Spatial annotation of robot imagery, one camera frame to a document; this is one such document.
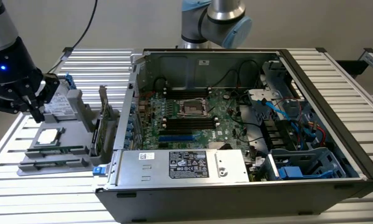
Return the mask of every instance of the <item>robotic arm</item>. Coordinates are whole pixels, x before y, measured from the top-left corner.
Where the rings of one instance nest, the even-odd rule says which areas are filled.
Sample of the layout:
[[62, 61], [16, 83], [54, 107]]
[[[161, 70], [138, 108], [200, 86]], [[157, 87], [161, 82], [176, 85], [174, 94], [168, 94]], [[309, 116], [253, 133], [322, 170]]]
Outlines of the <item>robotic arm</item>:
[[0, 0], [0, 111], [28, 112], [44, 121], [40, 108], [56, 92], [58, 79], [34, 66], [18, 32]]
[[209, 48], [209, 42], [237, 48], [252, 29], [241, 0], [184, 0], [178, 48]]

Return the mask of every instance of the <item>motherboard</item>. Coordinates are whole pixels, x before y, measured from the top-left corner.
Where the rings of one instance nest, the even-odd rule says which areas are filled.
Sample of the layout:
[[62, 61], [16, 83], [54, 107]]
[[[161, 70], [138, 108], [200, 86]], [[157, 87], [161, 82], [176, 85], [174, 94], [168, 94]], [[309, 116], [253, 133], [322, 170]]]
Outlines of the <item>motherboard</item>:
[[246, 141], [241, 134], [244, 127], [229, 114], [230, 108], [237, 107], [234, 95], [234, 91], [224, 89], [190, 99], [168, 99], [162, 93], [150, 93], [150, 96], [145, 93], [138, 106], [142, 148], [204, 149], [226, 144], [228, 148], [249, 150], [249, 144], [238, 140]]

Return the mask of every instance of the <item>power supply label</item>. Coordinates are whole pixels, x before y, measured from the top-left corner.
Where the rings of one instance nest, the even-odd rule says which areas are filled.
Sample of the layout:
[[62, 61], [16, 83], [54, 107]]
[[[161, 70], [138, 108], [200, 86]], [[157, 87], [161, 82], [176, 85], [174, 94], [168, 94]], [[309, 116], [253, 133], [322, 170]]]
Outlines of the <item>power supply label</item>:
[[172, 179], [209, 177], [205, 151], [169, 152], [168, 158]]

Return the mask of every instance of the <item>warning label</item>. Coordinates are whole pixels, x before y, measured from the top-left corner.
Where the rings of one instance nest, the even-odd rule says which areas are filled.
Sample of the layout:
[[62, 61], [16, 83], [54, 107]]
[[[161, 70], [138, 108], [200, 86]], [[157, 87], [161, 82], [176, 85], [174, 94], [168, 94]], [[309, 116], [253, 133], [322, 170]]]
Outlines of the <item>warning label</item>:
[[168, 175], [172, 179], [209, 177], [205, 151], [169, 152]]
[[73, 109], [65, 96], [53, 96], [49, 104], [45, 104], [45, 111], [54, 116], [72, 115]]

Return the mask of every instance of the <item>white wall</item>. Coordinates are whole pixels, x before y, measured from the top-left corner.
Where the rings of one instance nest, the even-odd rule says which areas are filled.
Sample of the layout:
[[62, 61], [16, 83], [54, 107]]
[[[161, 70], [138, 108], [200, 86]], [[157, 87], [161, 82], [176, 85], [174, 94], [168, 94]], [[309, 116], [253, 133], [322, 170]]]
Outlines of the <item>white wall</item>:
[[[4, 0], [34, 63], [46, 71], [88, 23], [93, 0]], [[373, 0], [244, 0], [253, 29], [242, 47], [324, 47], [336, 59], [373, 48]], [[80, 47], [173, 47], [181, 0], [98, 0]], [[373, 92], [373, 75], [360, 77]]]

